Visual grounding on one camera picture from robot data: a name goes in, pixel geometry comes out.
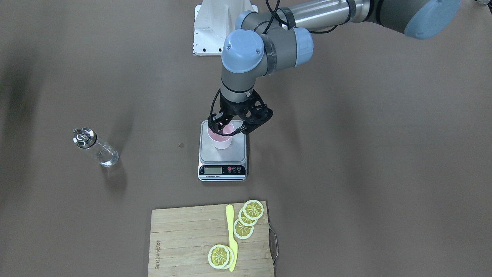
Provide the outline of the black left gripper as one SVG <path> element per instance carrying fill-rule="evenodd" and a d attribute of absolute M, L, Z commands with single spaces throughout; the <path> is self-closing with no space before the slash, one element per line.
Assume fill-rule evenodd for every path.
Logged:
<path fill-rule="evenodd" d="M 215 114 L 213 111 L 217 99 L 219 99 L 220 110 Z M 216 94 L 211 103 L 209 128 L 211 128 L 214 133 L 223 134 L 221 130 L 228 125 L 235 116 L 239 116 L 245 108 L 246 101 L 232 102 L 227 100 L 222 94 Z"/>

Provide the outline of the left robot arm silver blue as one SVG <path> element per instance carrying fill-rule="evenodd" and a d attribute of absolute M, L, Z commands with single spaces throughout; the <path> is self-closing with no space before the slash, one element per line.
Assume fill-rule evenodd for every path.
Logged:
<path fill-rule="evenodd" d="M 221 86 L 210 112 L 209 129 L 216 134 L 248 134 L 269 121 L 273 111 L 254 86 L 263 77 L 308 62 L 315 34 L 346 23 L 372 22 L 415 39 L 441 32 L 459 10 L 459 0 L 313 0 L 290 7 L 277 2 L 269 15 L 245 11 L 227 35 L 221 61 Z"/>

